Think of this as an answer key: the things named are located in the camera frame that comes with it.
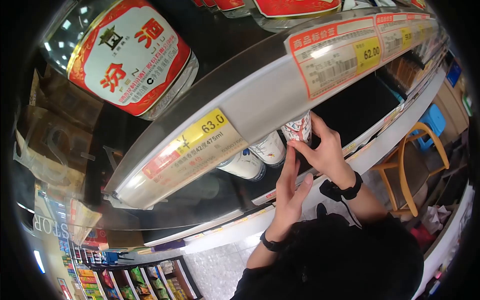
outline blue plastic stool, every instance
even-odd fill
[[[435,133],[436,136],[439,136],[445,129],[445,118],[438,109],[438,106],[432,104],[422,115],[419,122],[424,123]],[[410,135],[415,135],[420,133],[420,131],[415,130]],[[432,144],[433,141],[428,135],[424,135],[417,139],[420,144],[420,150],[426,151]]]

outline black watch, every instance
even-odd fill
[[[278,252],[285,249],[285,247],[288,245],[288,243],[286,242],[286,239],[283,241],[267,241],[267,239],[265,238],[265,233],[266,233],[266,230],[260,236],[260,240],[264,244],[265,248],[267,248],[268,250],[272,252]]]
[[[355,172],[355,185],[345,190],[341,190],[336,184],[329,180],[325,180],[320,186],[320,192],[327,196],[328,198],[340,202],[342,201],[342,196],[345,200],[351,200],[357,197],[357,193],[360,190],[363,180],[359,173]]]

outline hand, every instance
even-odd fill
[[[324,120],[310,111],[312,130],[322,141],[316,149],[311,149],[304,142],[290,140],[287,144],[302,153],[308,163],[317,171],[327,175],[339,188],[345,190],[356,182],[355,173],[343,158],[340,134],[331,130]]]
[[[281,241],[285,238],[293,223],[301,216],[301,204],[312,188],[313,176],[307,174],[297,191],[295,180],[300,161],[295,161],[295,150],[287,146],[287,157],[280,178],[276,182],[276,209],[272,224],[265,237],[268,241]]]

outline wooden chair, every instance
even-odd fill
[[[414,130],[423,132],[409,137]],[[432,172],[428,170],[419,150],[411,143],[426,134],[433,140],[444,163],[442,167]],[[418,193],[422,185],[427,182],[430,176],[449,167],[450,164],[448,163],[445,149],[438,136],[436,136],[427,125],[417,122],[407,135],[402,138],[398,147],[392,151],[381,164],[371,167],[370,170],[379,171],[387,188],[390,202],[392,203],[393,209],[390,211],[392,214],[412,214],[413,216],[417,216],[418,209],[413,202],[413,197]]]

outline tiled floor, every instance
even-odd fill
[[[388,194],[378,172],[367,171],[362,175],[362,178],[382,203],[390,204]],[[323,201],[323,204],[328,213],[343,215],[351,225],[354,225],[342,203],[327,199]],[[315,207],[304,211],[299,221],[311,220],[313,218],[316,218]],[[129,253],[125,257],[135,259],[132,263],[138,264],[183,255],[195,284],[205,299],[226,300],[233,296],[248,257],[259,243],[261,234],[259,232],[235,243],[192,254],[185,254],[181,250],[175,249],[146,255]]]

